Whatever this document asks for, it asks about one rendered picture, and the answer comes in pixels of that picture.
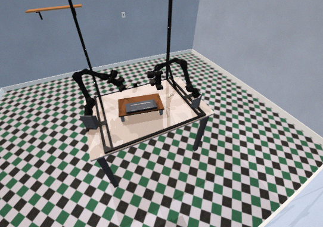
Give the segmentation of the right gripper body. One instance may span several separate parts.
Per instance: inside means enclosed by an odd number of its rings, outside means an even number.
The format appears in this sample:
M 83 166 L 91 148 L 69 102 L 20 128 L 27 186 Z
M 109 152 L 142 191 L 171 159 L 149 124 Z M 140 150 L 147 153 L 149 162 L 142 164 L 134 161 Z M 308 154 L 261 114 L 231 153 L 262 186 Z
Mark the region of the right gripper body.
M 116 80 L 116 83 L 113 85 L 119 87 L 120 92 L 122 92 L 125 89 L 125 87 L 122 84 L 120 85 L 117 80 Z

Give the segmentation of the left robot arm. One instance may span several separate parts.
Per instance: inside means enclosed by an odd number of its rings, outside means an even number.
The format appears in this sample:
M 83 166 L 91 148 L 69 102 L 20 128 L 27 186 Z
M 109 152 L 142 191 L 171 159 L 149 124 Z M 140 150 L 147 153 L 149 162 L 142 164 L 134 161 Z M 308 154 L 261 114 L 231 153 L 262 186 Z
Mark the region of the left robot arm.
M 185 60 L 181 60 L 181 59 L 178 59 L 178 58 L 174 58 L 174 59 L 171 59 L 165 63 L 161 63 L 161 64 L 157 64 L 155 67 L 154 67 L 154 70 L 153 71 L 147 71 L 147 77 L 148 78 L 156 78 L 156 79 L 160 79 L 161 78 L 161 74 L 163 74 L 162 71 L 159 71 L 160 69 L 162 69 L 163 67 L 169 65 L 169 64 L 172 64 L 176 62 L 177 64 L 180 64 L 180 67 L 182 68 L 183 70 L 183 73 L 184 73 L 184 76 L 185 76 L 185 81 L 186 81 L 186 90 L 188 92 L 192 92 L 192 96 L 194 98 L 198 98 L 201 94 L 199 93 L 199 91 L 197 91 L 197 88 L 193 88 L 191 82 L 190 82 L 190 77 L 189 77 L 189 74 L 188 74 L 188 70 L 187 70 L 187 61 Z M 179 63 L 180 62 L 180 63 Z M 157 72 L 155 72 L 157 71 Z M 157 82 L 155 79 L 149 81 L 150 85 L 151 86 L 154 86 L 155 84 L 157 85 Z

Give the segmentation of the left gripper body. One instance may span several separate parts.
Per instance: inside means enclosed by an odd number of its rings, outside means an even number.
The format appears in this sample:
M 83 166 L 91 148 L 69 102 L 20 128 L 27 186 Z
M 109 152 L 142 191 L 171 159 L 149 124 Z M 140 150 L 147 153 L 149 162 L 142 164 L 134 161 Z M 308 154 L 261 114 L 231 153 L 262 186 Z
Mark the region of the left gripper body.
M 155 77 L 154 77 L 155 78 Z M 154 79 L 153 78 L 153 79 Z M 157 86 L 156 86 L 156 88 L 157 88 L 157 90 L 162 90 L 163 89 L 163 85 L 161 85 L 161 78 L 160 79 L 156 79 L 155 78 L 155 80 L 156 80 L 156 82 L 157 82 Z

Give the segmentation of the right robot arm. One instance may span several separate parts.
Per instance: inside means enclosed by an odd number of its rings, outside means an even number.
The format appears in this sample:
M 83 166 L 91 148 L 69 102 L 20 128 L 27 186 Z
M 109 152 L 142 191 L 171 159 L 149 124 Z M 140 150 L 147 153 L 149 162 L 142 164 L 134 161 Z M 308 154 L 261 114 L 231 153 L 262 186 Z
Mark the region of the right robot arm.
M 89 109 L 89 108 L 93 108 L 95 106 L 95 100 L 94 98 L 91 98 L 85 85 L 83 84 L 83 81 L 82 81 L 82 75 L 84 74 L 88 74 L 88 75 L 91 75 L 91 76 L 95 76 L 95 77 L 98 77 L 102 80 L 108 80 L 107 83 L 112 83 L 112 84 L 115 84 L 116 83 L 116 79 L 115 77 L 117 77 L 117 74 L 118 74 L 118 71 L 117 70 L 111 70 L 111 73 L 110 74 L 106 74 L 106 73 L 98 73 L 98 72 L 95 72 L 95 71 L 92 71 L 92 70 L 88 70 L 88 69 L 84 69 L 84 70 L 81 70 L 79 72 L 75 72 L 73 75 L 72 75 L 72 78 L 74 79 L 74 81 L 79 85 L 85 99 L 86 99 L 86 105 L 87 108 L 84 106 L 84 109 L 85 109 L 85 113 L 84 113 L 84 116 L 92 116 L 93 115 L 93 110 L 92 109 Z M 121 85 L 125 80 L 123 77 L 119 76 L 119 79 L 118 80 L 118 83 Z

